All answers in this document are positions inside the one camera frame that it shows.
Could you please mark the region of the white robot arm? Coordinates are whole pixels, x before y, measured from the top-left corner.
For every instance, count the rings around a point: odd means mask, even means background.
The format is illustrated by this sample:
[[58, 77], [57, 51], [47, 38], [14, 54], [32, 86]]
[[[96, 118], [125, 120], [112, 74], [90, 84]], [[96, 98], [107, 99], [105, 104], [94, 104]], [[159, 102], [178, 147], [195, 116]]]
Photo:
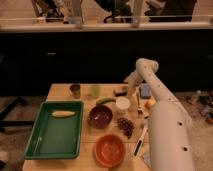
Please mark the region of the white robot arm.
[[176, 96], [156, 76], [155, 60], [139, 58], [125, 79], [128, 95], [145, 81], [155, 99], [148, 119], [151, 171], [195, 171], [188, 129], [192, 118]]

